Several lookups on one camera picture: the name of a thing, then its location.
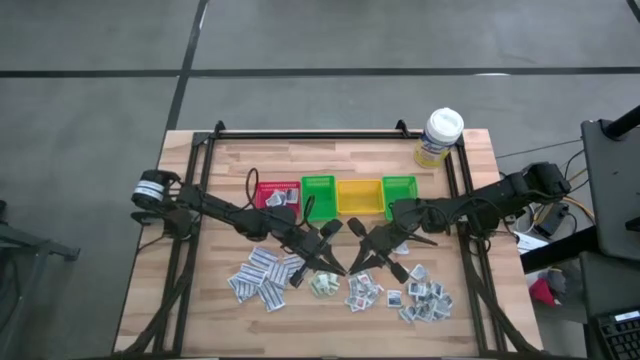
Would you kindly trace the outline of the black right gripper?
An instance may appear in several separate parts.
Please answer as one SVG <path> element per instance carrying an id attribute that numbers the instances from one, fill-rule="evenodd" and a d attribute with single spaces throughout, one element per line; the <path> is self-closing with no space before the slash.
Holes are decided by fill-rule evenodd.
<path id="1" fill-rule="evenodd" d="M 390 255 L 415 232 L 413 224 L 406 226 L 392 221 L 386 225 L 376 225 L 367 231 L 364 224 L 353 217 L 347 221 L 347 225 L 360 239 L 359 251 L 349 269 L 350 274 L 388 267 L 399 283 L 404 284 L 409 279 L 407 270 L 400 263 L 393 261 Z"/>

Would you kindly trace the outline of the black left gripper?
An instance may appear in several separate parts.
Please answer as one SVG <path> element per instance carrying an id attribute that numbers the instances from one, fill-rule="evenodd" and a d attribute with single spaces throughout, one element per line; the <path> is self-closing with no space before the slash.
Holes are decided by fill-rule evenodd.
<path id="1" fill-rule="evenodd" d="M 324 271 L 333 274 L 343 274 L 344 267 L 338 262 L 332 252 L 331 240 L 342 228 L 343 223 L 333 219 L 325 223 L 320 229 L 311 228 L 301 230 L 293 228 L 286 233 L 283 249 L 290 250 L 294 255 L 304 260 L 302 266 L 291 276 L 289 283 L 298 288 L 309 271 Z"/>

